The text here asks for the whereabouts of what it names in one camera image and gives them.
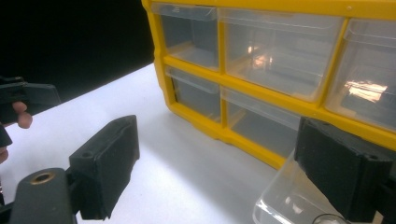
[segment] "round hole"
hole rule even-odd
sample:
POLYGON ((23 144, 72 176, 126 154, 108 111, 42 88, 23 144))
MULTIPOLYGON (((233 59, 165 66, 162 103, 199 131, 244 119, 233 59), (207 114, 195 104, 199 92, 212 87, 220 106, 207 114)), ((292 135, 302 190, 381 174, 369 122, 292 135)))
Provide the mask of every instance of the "round hole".
POLYGON ((39 184, 44 184, 49 182, 53 177, 55 177, 54 173, 43 173, 43 174, 39 174, 36 175, 32 180, 31 180, 31 184, 33 185, 39 185, 39 184))

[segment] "white table surface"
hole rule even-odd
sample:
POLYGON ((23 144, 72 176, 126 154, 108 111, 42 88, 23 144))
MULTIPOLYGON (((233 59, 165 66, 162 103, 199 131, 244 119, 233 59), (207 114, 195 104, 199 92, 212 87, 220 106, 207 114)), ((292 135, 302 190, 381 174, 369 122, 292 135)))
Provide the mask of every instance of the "white table surface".
MULTIPOLYGON (((7 127, 14 143, 0 165, 6 202, 21 179, 66 169, 69 155, 127 115, 137 115, 141 158, 105 223, 254 223, 254 204, 276 170, 170 112, 152 64, 35 115, 28 130, 7 127)), ((102 221, 78 215, 78 223, 102 221)))

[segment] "clear plastic drawer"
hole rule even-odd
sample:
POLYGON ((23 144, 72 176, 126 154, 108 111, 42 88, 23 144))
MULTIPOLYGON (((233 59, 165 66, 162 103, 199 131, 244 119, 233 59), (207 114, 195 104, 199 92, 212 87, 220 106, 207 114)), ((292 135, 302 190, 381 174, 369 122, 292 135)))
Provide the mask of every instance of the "clear plastic drawer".
POLYGON ((327 108, 396 130, 396 21, 351 20, 327 108))
POLYGON ((209 119, 220 122, 220 93, 218 84, 174 67, 167 67, 166 75, 173 80, 178 103, 191 108, 209 119))
POLYGON ((219 69, 215 7, 153 3, 151 9, 161 15, 168 54, 211 70, 219 69))
POLYGON ((314 101, 342 18, 221 8, 228 75, 314 101))
MULTIPOLYGON (((256 224, 352 224, 329 203, 326 196, 309 180, 294 153, 256 202, 256 224)), ((381 216, 373 224, 381 223, 381 216)))
POLYGON ((297 139, 299 115, 239 91, 223 88, 221 97, 227 101, 231 130, 280 156, 289 156, 297 139))

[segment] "black mechanical part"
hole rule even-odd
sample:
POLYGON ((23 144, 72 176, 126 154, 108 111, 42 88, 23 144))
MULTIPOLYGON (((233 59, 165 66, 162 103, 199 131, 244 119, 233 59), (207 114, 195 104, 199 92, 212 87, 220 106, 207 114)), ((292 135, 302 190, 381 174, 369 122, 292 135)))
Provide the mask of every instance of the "black mechanical part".
POLYGON ((51 168, 26 176, 18 185, 10 223, 77 223, 65 171, 51 168))
POLYGON ((384 217, 382 224, 396 224, 396 180, 388 179, 375 192, 374 206, 384 217))
POLYGON ((393 163, 383 150, 329 123, 302 118, 294 159, 344 218, 372 222, 376 191, 393 163))
POLYGON ((12 140, 9 137, 6 128, 0 125, 0 147, 6 147, 12 144, 12 140))
MULTIPOLYGON (((24 102, 27 112, 35 115, 55 105, 59 105, 56 88, 50 84, 27 83, 22 77, 0 77, 0 123, 18 121, 18 114, 12 103, 24 102)), ((0 147, 12 144, 7 132, 0 131, 0 147)))
POLYGON ((70 156, 67 171, 25 177, 14 203, 0 206, 0 223, 71 224, 78 211, 83 219, 110 217, 139 158, 136 116, 115 119, 70 156))
POLYGON ((83 186, 78 210, 84 219, 111 216, 139 157, 136 116, 113 120, 70 156, 73 179, 83 186))

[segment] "hand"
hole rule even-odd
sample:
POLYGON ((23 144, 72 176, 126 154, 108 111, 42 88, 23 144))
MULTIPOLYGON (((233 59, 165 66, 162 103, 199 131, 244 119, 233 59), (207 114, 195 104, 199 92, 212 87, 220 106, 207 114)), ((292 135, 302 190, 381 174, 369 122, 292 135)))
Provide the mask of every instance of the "hand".
MULTIPOLYGON (((32 116, 26 112, 27 106, 22 102, 15 102, 12 104, 15 113, 18 114, 18 126, 23 129, 28 129, 32 124, 32 116)), ((0 164, 8 158, 8 151, 6 147, 0 147, 0 164)))

